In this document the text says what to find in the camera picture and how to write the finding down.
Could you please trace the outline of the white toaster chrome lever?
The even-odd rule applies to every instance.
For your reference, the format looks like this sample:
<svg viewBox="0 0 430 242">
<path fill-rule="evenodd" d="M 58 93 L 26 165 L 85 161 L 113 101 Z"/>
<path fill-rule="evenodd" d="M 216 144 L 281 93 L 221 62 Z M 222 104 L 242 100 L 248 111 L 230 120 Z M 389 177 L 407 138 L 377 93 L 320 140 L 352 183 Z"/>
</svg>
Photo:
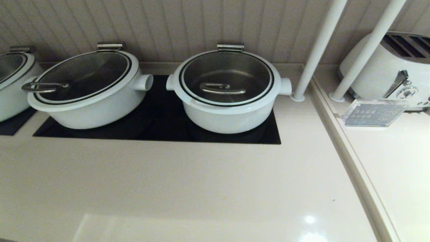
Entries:
<svg viewBox="0 0 430 242">
<path fill-rule="evenodd" d="M 430 36 L 386 32 L 348 90 L 355 98 L 406 101 L 430 109 Z"/>
</svg>

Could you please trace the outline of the clear acrylic sign holder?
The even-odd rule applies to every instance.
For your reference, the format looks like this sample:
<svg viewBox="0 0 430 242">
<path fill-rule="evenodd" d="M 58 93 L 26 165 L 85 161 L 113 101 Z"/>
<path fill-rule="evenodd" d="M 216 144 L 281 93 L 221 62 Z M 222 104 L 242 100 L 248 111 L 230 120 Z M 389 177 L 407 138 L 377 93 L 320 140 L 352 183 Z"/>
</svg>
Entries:
<svg viewBox="0 0 430 242">
<path fill-rule="evenodd" d="M 357 98 L 341 119 L 345 126 L 389 127 L 408 107 L 406 101 Z"/>
</svg>

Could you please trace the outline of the black glass cooktop panel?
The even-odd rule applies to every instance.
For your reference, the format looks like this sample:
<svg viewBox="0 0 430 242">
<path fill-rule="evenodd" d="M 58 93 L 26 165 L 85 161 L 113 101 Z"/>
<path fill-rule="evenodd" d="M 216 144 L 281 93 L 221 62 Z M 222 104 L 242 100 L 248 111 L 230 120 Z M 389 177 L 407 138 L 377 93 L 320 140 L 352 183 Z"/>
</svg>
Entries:
<svg viewBox="0 0 430 242">
<path fill-rule="evenodd" d="M 187 117 L 182 101 L 173 91 L 167 91 L 166 75 L 155 75 L 155 81 L 145 98 L 123 118 L 97 128 L 76 130 L 60 125 L 49 117 L 34 133 L 35 137 L 147 140 L 168 142 L 199 142 L 223 144 L 279 145 L 274 113 L 256 128 L 244 133 L 220 134 L 197 126 Z"/>
<path fill-rule="evenodd" d="M 36 109 L 30 107 L 23 112 L 0 122 L 0 136 L 14 136 L 36 111 Z"/>
</svg>

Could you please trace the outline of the glass lid white rim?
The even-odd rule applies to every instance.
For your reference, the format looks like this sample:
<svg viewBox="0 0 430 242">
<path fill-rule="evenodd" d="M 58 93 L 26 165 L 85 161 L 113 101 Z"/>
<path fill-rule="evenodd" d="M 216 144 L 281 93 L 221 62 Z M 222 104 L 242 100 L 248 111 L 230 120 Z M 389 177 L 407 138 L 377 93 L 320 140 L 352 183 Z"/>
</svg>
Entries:
<svg viewBox="0 0 430 242">
<path fill-rule="evenodd" d="M 69 108 L 93 103 L 125 87 L 142 72 L 137 58 L 124 51 L 94 51 L 64 60 L 21 89 L 36 109 Z"/>
<path fill-rule="evenodd" d="M 35 66 L 32 54 L 9 52 L 0 55 L 0 91 L 23 78 Z"/>
<path fill-rule="evenodd" d="M 174 74 L 175 91 L 191 105 L 246 106 L 281 93 L 281 77 L 248 52 L 209 51 L 186 60 Z"/>
</svg>

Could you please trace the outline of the white metal pole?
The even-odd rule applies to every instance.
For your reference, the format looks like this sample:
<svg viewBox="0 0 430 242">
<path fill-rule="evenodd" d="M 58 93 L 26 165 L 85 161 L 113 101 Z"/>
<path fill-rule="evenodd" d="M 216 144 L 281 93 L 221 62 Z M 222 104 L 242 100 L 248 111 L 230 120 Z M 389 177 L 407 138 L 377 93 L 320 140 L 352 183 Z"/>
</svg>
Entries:
<svg viewBox="0 0 430 242">
<path fill-rule="evenodd" d="M 339 19 L 344 11 L 344 8 L 348 0 L 332 0 L 327 15 L 322 22 L 320 31 L 311 50 L 299 83 L 295 89 L 295 92 L 290 96 L 290 98 L 295 102 L 305 101 L 305 92 L 310 84 L 313 74 L 318 66 L 324 51 L 327 48 L 329 40 L 339 22 Z"/>
<path fill-rule="evenodd" d="M 368 60 L 376 50 L 378 44 L 381 42 L 386 32 L 389 30 L 389 27 L 395 21 L 406 1 L 407 0 L 390 0 L 386 6 L 386 9 L 381 15 L 381 18 L 378 20 L 373 31 L 371 32 L 370 37 L 364 44 L 361 52 L 356 57 L 341 83 L 334 92 L 329 93 L 329 98 L 331 100 L 339 103 L 345 101 L 345 93 L 354 83 L 364 66 L 367 64 Z"/>
</svg>

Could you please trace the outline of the white round cooking pot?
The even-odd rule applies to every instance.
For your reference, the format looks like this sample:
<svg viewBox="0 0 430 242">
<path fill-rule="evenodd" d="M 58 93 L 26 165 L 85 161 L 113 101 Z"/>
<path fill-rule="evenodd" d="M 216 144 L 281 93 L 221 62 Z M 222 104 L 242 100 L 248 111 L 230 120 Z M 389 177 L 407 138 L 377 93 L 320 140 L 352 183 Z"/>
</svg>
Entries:
<svg viewBox="0 0 430 242">
<path fill-rule="evenodd" d="M 217 44 L 217 49 L 213 51 L 246 52 L 244 48 L 245 47 L 243 44 L 219 43 Z M 174 91 L 177 97 L 180 98 L 184 106 L 186 115 L 193 123 L 195 123 L 197 126 L 205 130 L 208 130 L 214 133 L 235 134 L 235 133 L 243 133 L 251 129 L 254 129 L 260 124 L 262 124 L 265 120 L 267 120 L 268 116 L 272 112 L 275 99 L 277 96 L 292 94 L 291 80 L 289 78 L 282 78 L 280 75 L 281 83 L 282 83 L 281 93 L 276 95 L 271 100 L 252 103 L 246 106 L 237 106 L 237 107 L 218 107 L 218 106 L 208 106 L 208 105 L 198 105 L 198 104 L 191 105 L 185 102 L 183 98 L 181 98 L 181 96 L 178 95 L 177 92 L 175 91 L 174 74 L 177 72 L 180 66 L 177 67 L 177 69 L 172 75 L 169 75 L 166 82 L 166 89 L 168 91 Z"/>
<path fill-rule="evenodd" d="M 126 52 L 125 48 L 125 42 L 99 42 L 95 51 Z M 152 88 L 153 81 L 153 75 L 142 73 L 135 76 L 131 83 L 119 91 L 99 101 L 83 103 L 69 108 L 53 108 L 43 112 L 48 113 L 60 125 L 67 128 L 84 130 L 101 127 L 123 118 L 137 108 L 143 101 L 146 93 Z"/>
<path fill-rule="evenodd" d="M 32 54 L 36 52 L 35 46 L 11 46 L 9 52 L 20 52 Z M 30 105 L 27 101 L 27 92 L 21 87 L 31 82 L 31 78 L 39 76 L 44 72 L 36 60 L 35 66 L 23 78 L 16 81 L 0 91 L 0 122 L 7 120 L 20 112 L 28 109 Z"/>
</svg>

